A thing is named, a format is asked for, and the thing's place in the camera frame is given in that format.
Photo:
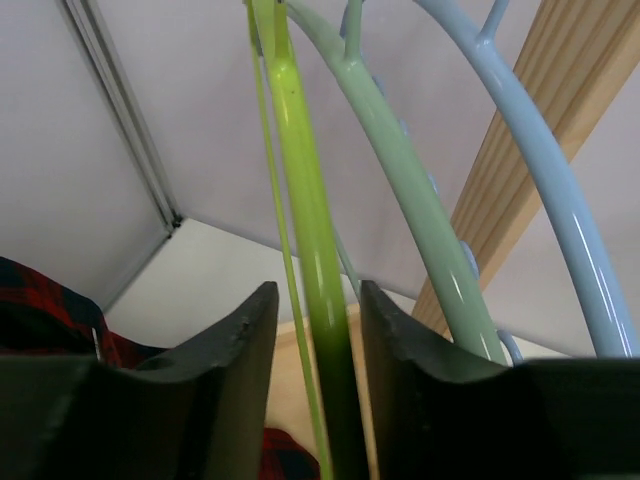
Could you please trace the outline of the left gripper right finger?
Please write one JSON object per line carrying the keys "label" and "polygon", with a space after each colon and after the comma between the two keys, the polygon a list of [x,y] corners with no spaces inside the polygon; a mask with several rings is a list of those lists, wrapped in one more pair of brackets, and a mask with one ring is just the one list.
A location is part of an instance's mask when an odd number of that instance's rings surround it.
{"label": "left gripper right finger", "polygon": [[372,281],[363,336],[383,479],[635,479],[639,364],[508,367],[445,340]]}

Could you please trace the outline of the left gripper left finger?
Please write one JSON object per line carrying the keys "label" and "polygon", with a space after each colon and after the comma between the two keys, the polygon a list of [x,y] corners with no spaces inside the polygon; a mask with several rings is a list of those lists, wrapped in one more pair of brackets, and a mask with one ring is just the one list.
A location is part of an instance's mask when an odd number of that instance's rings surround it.
{"label": "left gripper left finger", "polygon": [[255,479],[279,293],[135,369],[89,356],[1,361],[5,479]]}

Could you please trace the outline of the lime green hanger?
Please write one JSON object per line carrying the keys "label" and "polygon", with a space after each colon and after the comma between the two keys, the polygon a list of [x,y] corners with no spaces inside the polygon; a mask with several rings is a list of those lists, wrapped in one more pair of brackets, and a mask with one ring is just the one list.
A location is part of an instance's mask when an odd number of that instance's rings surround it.
{"label": "lime green hanger", "polygon": [[284,1],[246,4],[265,150],[295,335],[323,479],[370,467],[349,315],[313,128]]}

